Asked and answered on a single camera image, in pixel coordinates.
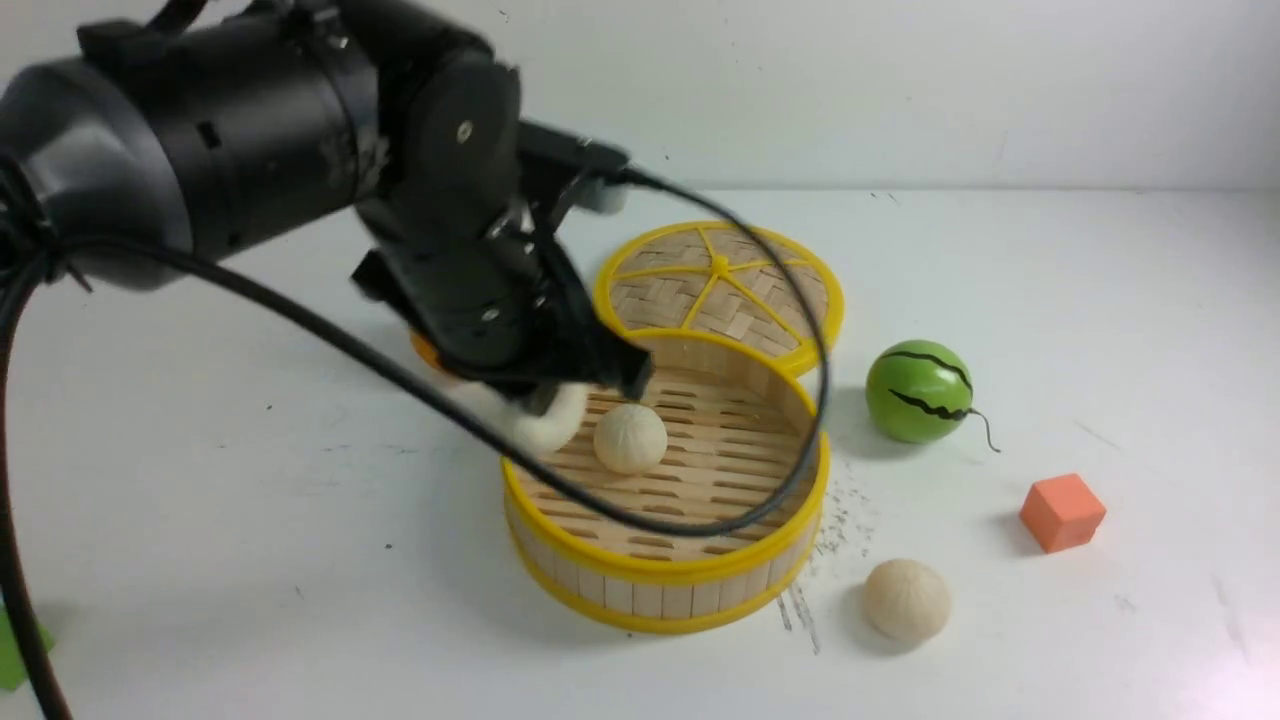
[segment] white table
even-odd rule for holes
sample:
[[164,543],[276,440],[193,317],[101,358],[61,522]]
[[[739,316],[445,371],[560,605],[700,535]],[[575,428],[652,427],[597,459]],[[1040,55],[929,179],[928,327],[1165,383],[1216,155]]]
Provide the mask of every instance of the white table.
[[[682,638],[585,620],[518,565],[494,455],[434,414],[196,281],[67,282],[22,325],[9,407],[23,557],[78,716],[1280,717],[1274,199],[719,197],[849,300],[829,527],[781,607]],[[563,238],[594,279],[698,217],[636,196]],[[343,214],[233,265],[413,363],[347,283],[367,245]],[[1002,455],[977,421],[914,454],[870,433],[867,366],[910,337],[968,361]],[[1110,512],[1044,556],[1015,514],[1069,471]],[[899,556],[955,597],[905,655],[850,612]],[[36,716],[29,691],[0,697]]]

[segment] green ball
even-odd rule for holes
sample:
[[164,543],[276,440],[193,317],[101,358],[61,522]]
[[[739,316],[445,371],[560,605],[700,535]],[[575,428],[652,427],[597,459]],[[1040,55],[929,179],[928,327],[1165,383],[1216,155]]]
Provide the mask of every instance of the green ball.
[[867,409],[888,437],[933,442],[959,428],[973,409],[969,368],[936,342],[900,342],[867,373]]

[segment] bamboo steamer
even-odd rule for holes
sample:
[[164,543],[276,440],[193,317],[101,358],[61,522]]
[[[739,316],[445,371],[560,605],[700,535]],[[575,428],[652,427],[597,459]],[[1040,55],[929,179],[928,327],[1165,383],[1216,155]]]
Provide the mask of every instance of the bamboo steamer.
[[[797,242],[753,228],[788,265],[836,342],[845,299],[831,269]],[[740,342],[792,375],[818,364],[800,304],[760,249],[722,222],[667,225],[618,250],[595,284],[595,310],[620,332],[671,328]]]
[[[740,515],[776,489],[799,457],[814,406],[777,359],[714,334],[646,329],[628,338],[653,354],[643,398],[663,419],[667,455],[622,477],[595,459],[593,432],[623,400],[591,396],[588,418],[544,457],[570,480],[653,518],[707,523]],[[803,483],[760,523],[717,538],[640,533],[562,498],[503,460],[506,514],[532,578],[595,620],[645,633],[690,633],[772,601],[809,557],[827,484],[826,436]]]

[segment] bamboo steamer lid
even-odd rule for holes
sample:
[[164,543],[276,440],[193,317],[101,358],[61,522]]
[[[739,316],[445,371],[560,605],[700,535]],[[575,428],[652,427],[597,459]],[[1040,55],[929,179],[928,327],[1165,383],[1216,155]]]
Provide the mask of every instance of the bamboo steamer lid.
[[[788,265],[831,347],[845,300],[827,265],[776,232],[755,229]],[[658,228],[621,250],[595,286],[596,313],[622,332],[684,329],[728,338],[763,352],[792,375],[818,364],[795,293],[750,238],[727,223]]]

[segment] orange cube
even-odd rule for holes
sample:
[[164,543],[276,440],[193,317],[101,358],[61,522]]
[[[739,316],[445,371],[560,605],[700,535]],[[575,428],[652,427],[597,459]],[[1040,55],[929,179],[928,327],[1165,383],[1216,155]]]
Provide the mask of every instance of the orange cube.
[[1107,509],[1076,474],[1032,486],[1018,514],[1044,552],[1057,552],[1093,539]]

